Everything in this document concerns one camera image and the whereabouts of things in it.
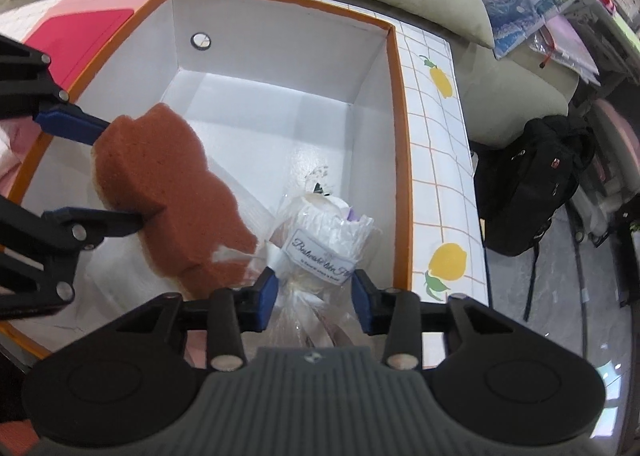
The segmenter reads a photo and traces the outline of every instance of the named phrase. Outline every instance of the lemon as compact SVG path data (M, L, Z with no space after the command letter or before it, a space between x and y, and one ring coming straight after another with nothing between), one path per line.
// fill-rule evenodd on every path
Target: lemon
M449 82L449 79L447 78L445 72L437 67L424 55L420 55L420 58L424 58L424 65L431 68L431 80L433 80L433 83L436 85L443 98L449 98L450 96L453 96L453 87L451 87L451 82Z
M457 243L440 245L431 256L429 274L439 279L455 281L465 275L466 251Z

